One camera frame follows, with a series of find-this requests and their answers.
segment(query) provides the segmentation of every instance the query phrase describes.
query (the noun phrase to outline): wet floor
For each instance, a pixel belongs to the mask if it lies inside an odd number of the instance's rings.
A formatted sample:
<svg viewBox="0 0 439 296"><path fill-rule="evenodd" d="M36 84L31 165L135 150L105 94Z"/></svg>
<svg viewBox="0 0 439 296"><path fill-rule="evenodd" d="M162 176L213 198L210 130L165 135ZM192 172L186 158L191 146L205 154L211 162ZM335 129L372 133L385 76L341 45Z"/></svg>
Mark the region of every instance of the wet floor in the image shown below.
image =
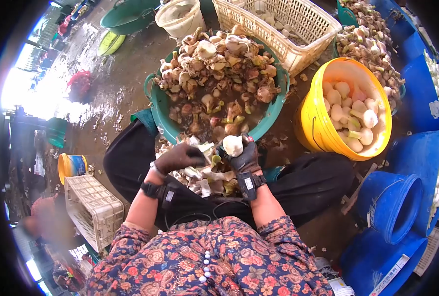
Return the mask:
<svg viewBox="0 0 439 296"><path fill-rule="evenodd" d="M160 59L175 48L175 41L155 24L126 37L115 54L98 57L97 50L106 29L99 26L101 17L112 7L114 0L103 0L73 29L68 46L57 57L44 80L39 83L38 92L56 94L48 97L57 117L68 118L72 128L67 131L67 143L60 153L85 155L88 163L95 165L95 177L125 204L125 214L129 204L110 184L103 171L103 157L106 148L116 138L119 131L129 124L130 114L148 108L143 85L148 74L155 72ZM204 16L209 20L216 16ZM331 58L329 48L318 60L319 64ZM312 77L319 66L312 64L305 69L307 81L297 77L298 85L293 87L280 116L264 136L267 141L280 139L283 150L269 153L267 166L283 165L305 153L293 132L296 109L308 92ZM84 103L70 102L66 98L69 78L78 70L89 70L92 86ZM57 159L47 154L46 174L51 180L51 189L59 184ZM310 246L317 246L317 255L337 259L358 229L350 215L344 216L340 206L332 207L313 221L299 229L302 239Z"/></svg>

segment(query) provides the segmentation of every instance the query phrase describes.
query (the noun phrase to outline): paisley pattern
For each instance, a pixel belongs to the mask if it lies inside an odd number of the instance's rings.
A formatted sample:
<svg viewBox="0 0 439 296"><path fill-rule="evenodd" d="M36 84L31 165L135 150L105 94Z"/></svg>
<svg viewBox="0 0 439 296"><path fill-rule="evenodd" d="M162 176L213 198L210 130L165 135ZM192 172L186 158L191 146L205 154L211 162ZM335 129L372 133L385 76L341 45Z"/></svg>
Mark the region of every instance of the paisley pattern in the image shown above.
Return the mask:
<svg viewBox="0 0 439 296"><path fill-rule="evenodd" d="M211 277L202 283L205 251L211 253ZM151 240L147 231L124 222L86 290L95 296L333 295L288 216L258 232L233 216L209 224L197 220Z"/></svg>

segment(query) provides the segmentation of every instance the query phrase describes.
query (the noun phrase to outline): work glove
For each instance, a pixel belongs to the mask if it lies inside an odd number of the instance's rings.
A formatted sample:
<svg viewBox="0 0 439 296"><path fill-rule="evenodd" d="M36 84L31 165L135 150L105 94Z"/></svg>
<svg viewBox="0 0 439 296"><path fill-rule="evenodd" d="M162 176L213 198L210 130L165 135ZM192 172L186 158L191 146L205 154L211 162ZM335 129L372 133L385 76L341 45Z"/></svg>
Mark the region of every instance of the work glove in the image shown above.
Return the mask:
<svg viewBox="0 0 439 296"><path fill-rule="evenodd" d="M206 159L198 148L187 143L181 143L157 158L154 163L161 174L167 175L172 170L184 169L190 166L205 166Z"/></svg>
<svg viewBox="0 0 439 296"><path fill-rule="evenodd" d="M248 143L243 141L243 147L243 153L238 157L232 157L226 154L222 148L217 149L217 151L219 156L226 159L237 173L254 173L261 169L258 164L259 153L257 152L256 143L254 141Z"/></svg>

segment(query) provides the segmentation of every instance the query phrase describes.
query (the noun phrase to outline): white plastic crate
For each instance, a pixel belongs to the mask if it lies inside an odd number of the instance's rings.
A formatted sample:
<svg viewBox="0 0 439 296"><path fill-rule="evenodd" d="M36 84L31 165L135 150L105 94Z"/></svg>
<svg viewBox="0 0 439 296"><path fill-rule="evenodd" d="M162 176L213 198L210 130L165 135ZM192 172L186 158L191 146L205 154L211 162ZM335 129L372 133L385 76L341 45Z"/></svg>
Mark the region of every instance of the white plastic crate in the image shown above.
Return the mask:
<svg viewBox="0 0 439 296"><path fill-rule="evenodd" d="M341 24L309 0L213 0L219 24L228 30L241 24L267 44L293 77L316 61L341 30ZM299 38L293 42L251 11L268 11Z"/></svg>
<svg viewBox="0 0 439 296"><path fill-rule="evenodd" d="M67 212L97 252L112 243L124 219L124 205L90 175L65 177Z"/></svg>

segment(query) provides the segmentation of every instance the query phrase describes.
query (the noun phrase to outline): black glove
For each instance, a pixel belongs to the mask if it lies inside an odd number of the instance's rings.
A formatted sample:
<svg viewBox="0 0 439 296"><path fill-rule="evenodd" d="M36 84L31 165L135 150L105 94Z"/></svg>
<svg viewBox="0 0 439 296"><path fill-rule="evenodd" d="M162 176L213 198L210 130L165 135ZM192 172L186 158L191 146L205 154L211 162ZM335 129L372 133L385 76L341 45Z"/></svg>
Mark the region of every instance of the black glove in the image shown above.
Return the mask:
<svg viewBox="0 0 439 296"><path fill-rule="evenodd" d="M205 166L206 159L198 148L181 143L157 158L154 163L159 172L166 175L172 170L184 169L189 166Z"/></svg>
<svg viewBox="0 0 439 296"><path fill-rule="evenodd" d="M231 157L222 148L219 148L217 151L219 156L226 159L237 173L254 173L260 170L261 167L258 164L259 153L257 152L256 143L253 141L245 143L243 141L243 145L243 153L238 157Z"/></svg>

